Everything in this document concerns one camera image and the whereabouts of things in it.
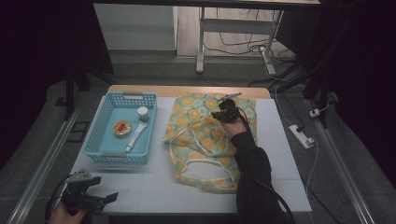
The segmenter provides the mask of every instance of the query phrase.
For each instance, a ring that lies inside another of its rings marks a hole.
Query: gray carpet floor
[[[189,86],[234,86],[247,87],[251,81],[264,79],[252,87],[268,87],[273,79],[265,74],[262,60],[257,59],[211,59],[205,58],[202,75],[195,74],[194,59],[174,59],[172,57],[134,59],[113,62],[115,75],[109,75],[119,84],[135,85],[189,85]],[[289,64],[277,65],[282,72]],[[101,97],[108,84],[89,75],[92,87],[89,91],[76,90],[76,98],[81,99],[80,113],[76,122],[92,121]],[[297,163],[302,180],[309,182],[308,199],[313,208],[311,214],[294,214],[297,223],[361,223],[354,204],[343,182],[335,171],[328,150],[318,134],[314,121],[309,117],[303,87],[296,86],[285,94],[272,95],[276,99],[290,148]],[[65,82],[51,86],[46,104],[25,136],[20,147],[0,173],[0,223],[6,223],[15,205],[23,194],[35,169],[53,139],[64,125],[65,107],[56,106],[59,97],[65,97]],[[396,190],[371,157],[360,139],[345,125],[335,112],[335,103],[327,109],[328,131],[332,135],[349,172],[353,176],[364,201],[373,215],[375,223],[396,223]],[[289,122],[304,122],[304,133],[317,140],[317,147],[305,150],[289,132]],[[24,223],[43,223],[45,204],[59,180],[68,175],[81,148],[83,133],[70,133],[62,145],[62,150],[50,170],[35,202],[28,211]],[[113,217],[94,216],[94,223],[113,222]],[[125,223],[219,223],[219,217],[128,217]]]

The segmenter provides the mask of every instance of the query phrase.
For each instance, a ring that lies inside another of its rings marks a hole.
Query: white wall
[[[177,48],[176,7],[94,4],[94,8],[108,49]]]

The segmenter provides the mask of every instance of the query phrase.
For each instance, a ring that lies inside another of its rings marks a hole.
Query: power outlet
[[[301,143],[301,145],[305,149],[311,148],[314,144],[314,139],[307,138],[303,132],[297,132],[297,125],[289,126],[289,130],[293,133],[293,135],[297,138],[297,140]]]

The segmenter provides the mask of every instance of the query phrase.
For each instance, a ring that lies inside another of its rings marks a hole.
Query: white desk leg
[[[205,28],[205,8],[201,7],[201,18],[199,21],[197,68],[196,68],[197,74],[202,74],[204,72],[204,28]]]
[[[264,58],[265,65],[266,65],[267,71],[268,71],[268,75],[270,75],[270,76],[276,74],[274,66],[270,63],[270,61],[271,61],[271,59],[270,59],[270,50],[271,50],[271,46],[272,46],[272,43],[273,43],[274,38],[275,38],[275,34],[276,34],[276,31],[277,31],[277,26],[279,25],[280,18],[282,17],[282,13],[283,13],[283,11],[275,11],[276,15],[275,15],[273,26],[271,28],[271,32],[270,32],[270,34],[268,36],[268,43],[265,46],[265,48],[262,48],[262,57]]]

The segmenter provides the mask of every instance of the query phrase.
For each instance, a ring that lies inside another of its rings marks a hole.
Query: basket
[[[147,127],[137,138],[134,148],[127,153],[125,148],[139,124],[137,108],[140,106],[148,109]],[[99,104],[82,145],[84,154],[101,163],[146,164],[149,161],[156,106],[155,92],[109,92]],[[132,131],[127,137],[119,138],[113,133],[113,126],[123,119],[132,123]]]

